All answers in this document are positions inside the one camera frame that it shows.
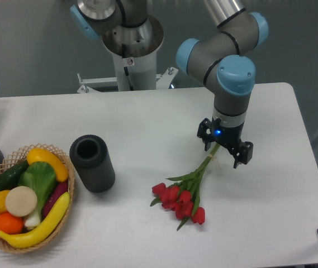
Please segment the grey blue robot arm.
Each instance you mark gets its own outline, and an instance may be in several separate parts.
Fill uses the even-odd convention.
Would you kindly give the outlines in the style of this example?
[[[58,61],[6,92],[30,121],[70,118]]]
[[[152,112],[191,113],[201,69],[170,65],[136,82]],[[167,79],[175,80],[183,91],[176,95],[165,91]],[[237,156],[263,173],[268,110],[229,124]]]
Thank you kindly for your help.
[[[211,119],[197,131],[206,148],[213,142],[228,150],[234,164],[247,164],[253,144],[241,139],[256,68],[246,57],[267,39],[269,27],[241,1],[206,1],[218,33],[207,41],[188,39],[177,50],[181,71],[214,95]],[[160,22],[147,1],[76,1],[70,14],[81,33],[101,39],[111,53],[120,91],[156,89],[156,54],[164,40]]]

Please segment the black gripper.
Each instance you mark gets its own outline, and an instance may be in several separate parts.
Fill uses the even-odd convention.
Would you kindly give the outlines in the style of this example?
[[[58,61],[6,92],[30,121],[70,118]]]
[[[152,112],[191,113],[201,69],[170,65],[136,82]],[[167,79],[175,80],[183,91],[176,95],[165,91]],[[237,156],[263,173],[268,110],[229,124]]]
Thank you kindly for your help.
[[[233,168],[239,165],[246,165],[253,156],[253,143],[241,140],[241,133],[244,123],[236,127],[225,127],[220,125],[220,119],[213,119],[212,122],[205,118],[201,121],[197,130],[197,137],[205,144],[205,151],[208,151],[214,138],[217,143],[228,149],[234,157]]]

